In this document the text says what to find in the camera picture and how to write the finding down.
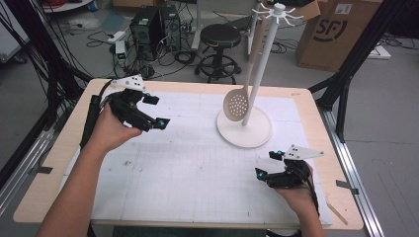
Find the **white slotted spoon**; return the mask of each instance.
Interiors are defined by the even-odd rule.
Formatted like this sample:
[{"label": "white slotted spoon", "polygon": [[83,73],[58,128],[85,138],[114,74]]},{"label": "white slotted spoon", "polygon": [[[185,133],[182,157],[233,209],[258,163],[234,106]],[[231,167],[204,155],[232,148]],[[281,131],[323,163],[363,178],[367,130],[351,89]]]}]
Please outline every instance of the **white slotted spoon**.
[{"label": "white slotted spoon", "polygon": [[234,89],[225,95],[223,102],[223,110],[225,116],[232,121],[244,119],[249,109],[249,92],[248,86],[250,76],[252,74],[253,65],[258,56],[259,49],[262,45],[263,34],[266,29],[266,17],[262,16],[261,24],[256,28],[255,38],[253,38],[252,49],[250,51],[249,63],[246,69],[246,78],[244,86],[241,89]]}]

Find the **black stool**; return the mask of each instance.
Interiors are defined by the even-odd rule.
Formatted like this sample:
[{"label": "black stool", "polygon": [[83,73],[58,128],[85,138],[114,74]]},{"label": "black stool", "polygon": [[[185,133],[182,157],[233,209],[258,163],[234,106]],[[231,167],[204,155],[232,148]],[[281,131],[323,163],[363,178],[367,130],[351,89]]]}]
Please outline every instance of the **black stool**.
[{"label": "black stool", "polygon": [[241,73],[241,68],[234,59],[223,55],[222,52],[225,48],[233,48],[240,43],[240,32],[231,26],[223,24],[210,25],[201,31],[201,41],[208,46],[203,53],[212,47],[216,54],[204,57],[195,68],[195,74],[198,75],[202,71],[208,76],[208,83],[210,83],[212,78],[218,80],[219,78],[231,77],[232,84],[235,85],[233,74]]}]

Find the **floor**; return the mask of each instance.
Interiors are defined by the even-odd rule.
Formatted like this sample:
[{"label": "floor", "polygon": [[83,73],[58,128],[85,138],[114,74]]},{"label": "floor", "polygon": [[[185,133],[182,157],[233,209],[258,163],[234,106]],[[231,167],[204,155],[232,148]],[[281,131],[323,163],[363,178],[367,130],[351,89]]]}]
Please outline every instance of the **floor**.
[{"label": "floor", "polygon": [[[95,17],[102,29],[109,34],[124,30],[129,24],[130,13],[115,12],[105,5],[98,12],[85,9],[58,15],[66,21],[69,17]],[[208,21],[225,22],[214,14],[205,15]],[[303,26],[280,29],[279,38],[299,40]],[[113,75],[113,61],[109,46],[102,44],[88,47],[87,37],[97,31],[78,31],[65,38],[75,57],[95,77]],[[404,45],[412,45],[410,39],[401,39]],[[227,54],[239,65],[246,65],[246,35],[242,43]],[[419,50],[385,46],[390,60],[367,59],[351,84],[345,125],[345,138],[357,166],[364,187],[377,215],[385,236],[417,236],[419,232]],[[165,62],[173,57],[166,55]],[[175,62],[170,66],[152,64],[156,75],[168,74],[183,65]],[[304,69],[295,66],[294,50],[271,53],[265,70],[263,86],[308,88],[333,75],[331,72]],[[242,84],[244,73],[237,75]],[[154,80],[203,83],[202,75],[194,74],[194,67],[158,77]],[[215,83],[229,84],[227,79]],[[46,108],[45,95],[31,63],[18,64],[9,61],[0,64],[0,167],[3,167],[27,132]],[[33,236],[36,225],[13,221],[13,212],[31,183],[29,176],[0,216],[0,236]],[[112,226],[95,226],[98,236],[112,236]],[[359,231],[327,231],[328,236],[368,236],[365,229]]]}]

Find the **white utensil stand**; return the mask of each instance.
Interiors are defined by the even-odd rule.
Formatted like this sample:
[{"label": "white utensil stand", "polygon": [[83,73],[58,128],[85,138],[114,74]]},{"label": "white utensil stand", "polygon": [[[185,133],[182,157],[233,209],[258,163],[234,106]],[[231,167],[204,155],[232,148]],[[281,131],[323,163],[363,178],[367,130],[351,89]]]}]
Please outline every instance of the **white utensil stand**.
[{"label": "white utensil stand", "polygon": [[249,98],[249,110],[246,117],[242,121],[232,121],[228,119],[224,111],[221,111],[217,117],[216,125],[221,136],[233,145],[243,148],[255,148],[265,144],[272,136],[272,123],[271,119],[260,109],[253,109],[253,104],[258,94],[258,90],[262,81],[263,73],[268,62],[268,57],[272,49],[275,36],[277,34],[278,25],[280,19],[284,19],[288,25],[293,26],[287,17],[293,19],[300,19],[302,17],[293,17],[285,11],[286,6],[283,4],[275,4],[274,9],[266,8],[262,3],[261,6],[267,9],[267,12],[258,12],[253,10],[257,14],[268,14],[266,17],[272,18],[271,25],[269,27],[269,33],[265,42],[265,47],[262,52],[261,61],[259,63],[258,71],[256,72],[256,78],[253,82],[252,92]]}]

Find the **sf logo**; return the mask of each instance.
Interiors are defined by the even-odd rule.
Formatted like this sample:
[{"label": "sf logo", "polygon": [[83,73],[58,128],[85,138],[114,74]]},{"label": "sf logo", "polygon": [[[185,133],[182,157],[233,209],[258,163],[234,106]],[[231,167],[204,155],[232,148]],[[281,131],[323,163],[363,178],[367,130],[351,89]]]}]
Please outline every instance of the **sf logo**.
[{"label": "sf logo", "polygon": [[348,21],[329,21],[324,19],[320,22],[314,40],[329,42],[339,38],[346,29]]}]

